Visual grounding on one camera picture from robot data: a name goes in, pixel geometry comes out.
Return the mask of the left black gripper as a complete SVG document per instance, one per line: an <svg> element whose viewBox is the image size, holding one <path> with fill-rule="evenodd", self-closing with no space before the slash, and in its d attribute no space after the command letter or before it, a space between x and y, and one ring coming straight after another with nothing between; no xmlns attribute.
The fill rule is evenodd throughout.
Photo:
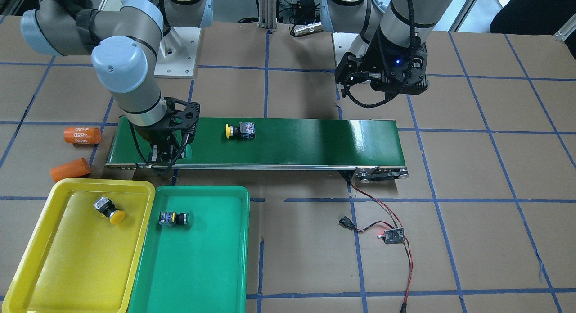
<svg viewBox="0 0 576 313"><path fill-rule="evenodd" d="M391 95L397 91L412 64L411 76L401 93L421 94L429 88L425 73L428 61L426 44L417 37L412 58L409 58L409 52L409 48L396 45L382 32L376 32L364 56L356 57L352 52L344 54L335 71L335 82L344 85L346 77L352 75L348 85L371 80L373 90Z"/></svg>

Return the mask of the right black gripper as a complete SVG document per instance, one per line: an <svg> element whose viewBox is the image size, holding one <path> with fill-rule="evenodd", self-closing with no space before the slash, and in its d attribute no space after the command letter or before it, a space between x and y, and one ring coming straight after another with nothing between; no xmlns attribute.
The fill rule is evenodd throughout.
<svg viewBox="0 0 576 313"><path fill-rule="evenodd" d="M195 138L197 123L200 118L200 104L184 102L168 97L160 102L166 108L164 116L150 126L131 124L135 148L144 163L155 166L164 163L175 163L179 159L191 160L193 151L191 143ZM144 157L135 133L148 141L151 152Z"/></svg>

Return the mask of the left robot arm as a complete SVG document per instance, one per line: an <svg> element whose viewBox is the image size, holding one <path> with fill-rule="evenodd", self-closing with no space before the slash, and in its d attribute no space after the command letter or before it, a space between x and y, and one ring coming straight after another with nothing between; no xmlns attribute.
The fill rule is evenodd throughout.
<svg viewBox="0 0 576 313"><path fill-rule="evenodd" d="M429 87L425 45L453 0L322 0L326 32L357 34L335 69L341 87L370 82L386 97Z"/></svg>

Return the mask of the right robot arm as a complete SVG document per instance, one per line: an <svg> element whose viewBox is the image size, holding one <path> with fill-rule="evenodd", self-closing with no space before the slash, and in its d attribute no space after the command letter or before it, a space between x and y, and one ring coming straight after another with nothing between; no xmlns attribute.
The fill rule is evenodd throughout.
<svg viewBox="0 0 576 313"><path fill-rule="evenodd" d="M26 43L41 54L90 56L132 133L149 143L144 163L175 165L195 138L200 106L165 97L154 70L171 29L212 24L212 0L121 0L117 11L95 9L91 0L38 1L21 18Z"/></svg>

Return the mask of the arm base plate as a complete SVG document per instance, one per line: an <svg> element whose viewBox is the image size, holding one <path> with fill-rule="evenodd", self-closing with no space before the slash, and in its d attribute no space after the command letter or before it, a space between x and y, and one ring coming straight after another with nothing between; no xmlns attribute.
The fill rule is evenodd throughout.
<svg viewBox="0 0 576 313"><path fill-rule="evenodd" d="M356 57L362 57L368 50L369 43L366 43L360 34L351 32L333 33L334 60L338 66L346 52L351 52Z"/></svg>
<svg viewBox="0 0 576 313"><path fill-rule="evenodd" d="M171 28L160 43L155 77L193 79L201 33L201 28Z"/></svg>

